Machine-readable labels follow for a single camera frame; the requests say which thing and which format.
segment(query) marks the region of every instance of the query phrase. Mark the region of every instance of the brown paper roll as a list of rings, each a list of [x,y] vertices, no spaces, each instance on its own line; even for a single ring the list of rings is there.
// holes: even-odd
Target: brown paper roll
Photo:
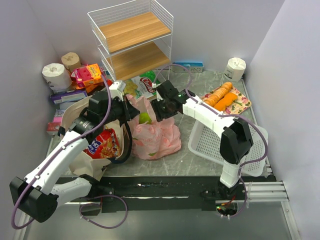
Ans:
[[[69,52],[61,57],[61,61],[66,69],[72,73],[73,70],[81,67],[79,56],[74,52]]]

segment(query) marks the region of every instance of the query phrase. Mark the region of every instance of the red snack bag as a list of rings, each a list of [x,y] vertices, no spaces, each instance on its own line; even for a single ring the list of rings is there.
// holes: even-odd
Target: red snack bag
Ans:
[[[121,154],[116,133],[112,128],[103,130],[83,151],[93,159],[113,158]]]

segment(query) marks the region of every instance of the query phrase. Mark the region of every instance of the white wall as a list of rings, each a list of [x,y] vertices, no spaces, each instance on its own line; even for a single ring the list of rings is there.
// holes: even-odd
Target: white wall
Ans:
[[[61,57],[74,51],[99,61],[87,12],[128,0],[27,0]],[[250,63],[284,0],[158,0],[174,16],[172,60],[224,70],[229,58]]]
[[[286,0],[257,51],[247,87],[269,158],[303,239],[319,239],[320,4]]]
[[[2,1],[0,22],[0,238],[6,240],[14,232],[9,183],[42,162],[48,148],[53,107],[41,70],[58,56],[25,0]]]

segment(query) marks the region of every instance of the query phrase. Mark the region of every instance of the pink plastic bag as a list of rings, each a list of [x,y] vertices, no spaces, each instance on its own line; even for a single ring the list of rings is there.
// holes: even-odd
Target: pink plastic bag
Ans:
[[[127,98],[140,113],[148,113],[152,120],[151,124],[139,124],[139,116],[136,116],[128,122],[133,139],[133,155],[145,160],[159,159],[181,148],[180,131],[173,117],[157,122],[149,100],[144,96],[135,99],[127,95]]]

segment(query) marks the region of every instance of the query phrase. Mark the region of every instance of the white cylinder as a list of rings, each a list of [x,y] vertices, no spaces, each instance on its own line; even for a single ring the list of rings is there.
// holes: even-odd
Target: white cylinder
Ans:
[[[224,77],[230,82],[238,82],[246,70],[246,62],[238,57],[230,58],[224,70]]]
[[[67,89],[72,83],[67,69],[60,63],[44,66],[42,75],[52,90]]]

